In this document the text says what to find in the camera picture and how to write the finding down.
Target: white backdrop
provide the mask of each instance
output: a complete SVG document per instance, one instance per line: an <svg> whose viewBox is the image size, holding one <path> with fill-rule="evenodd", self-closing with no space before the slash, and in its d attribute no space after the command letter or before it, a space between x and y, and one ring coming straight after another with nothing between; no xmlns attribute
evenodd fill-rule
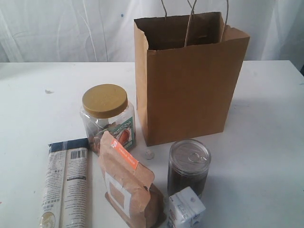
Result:
<svg viewBox="0 0 304 228"><path fill-rule="evenodd" d="M168 15L187 0L164 0ZM304 64L303 0L230 0L228 24L251 35L248 60ZM225 0L198 0L195 12ZM134 61L133 19L163 16L161 0L0 0L0 62Z"/></svg>

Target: pull-tab lid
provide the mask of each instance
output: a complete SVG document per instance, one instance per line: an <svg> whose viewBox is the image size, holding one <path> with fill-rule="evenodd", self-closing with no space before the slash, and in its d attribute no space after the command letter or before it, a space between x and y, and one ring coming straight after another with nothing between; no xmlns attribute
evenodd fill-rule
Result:
<svg viewBox="0 0 304 228"><path fill-rule="evenodd" d="M127 108L128 97L120 86L103 84L86 91L82 104L93 117L107 119L119 115Z"/></svg>
<svg viewBox="0 0 304 228"><path fill-rule="evenodd" d="M211 154L201 142L187 139L175 142L171 146L170 162L177 172L195 176L208 170Z"/></svg>

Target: orange label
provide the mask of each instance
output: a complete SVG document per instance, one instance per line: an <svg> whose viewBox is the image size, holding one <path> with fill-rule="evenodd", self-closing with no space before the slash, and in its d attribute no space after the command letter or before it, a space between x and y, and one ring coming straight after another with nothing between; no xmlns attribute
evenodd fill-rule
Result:
<svg viewBox="0 0 304 228"><path fill-rule="evenodd" d="M138 161L116 139L112 140L111 146L136 170Z"/></svg>

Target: brown paper bag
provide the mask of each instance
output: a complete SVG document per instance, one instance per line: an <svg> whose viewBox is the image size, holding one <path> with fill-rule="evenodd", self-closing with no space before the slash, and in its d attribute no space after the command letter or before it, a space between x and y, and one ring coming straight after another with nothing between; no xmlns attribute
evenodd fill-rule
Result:
<svg viewBox="0 0 304 228"><path fill-rule="evenodd" d="M195 14L184 47L188 20L134 20L137 112L148 146L224 130L249 35L225 26L220 12Z"/></svg>
<svg viewBox="0 0 304 228"><path fill-rule="evenodd" d="M129 227L157 227L164 221L163 195L152 184L154 173L109 132L101 138L98 162L107 187L105 197Z"/></svg>

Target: white carton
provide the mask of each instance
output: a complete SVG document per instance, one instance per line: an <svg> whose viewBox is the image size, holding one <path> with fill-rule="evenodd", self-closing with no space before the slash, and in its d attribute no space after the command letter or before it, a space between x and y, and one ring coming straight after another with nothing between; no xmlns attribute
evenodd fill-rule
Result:
<svg viewBox="0 0 304 228"><path fill-rule="evenodd" d="M186 187L169 197L170 228L200 228L205 206L195 192Z"/></svg>

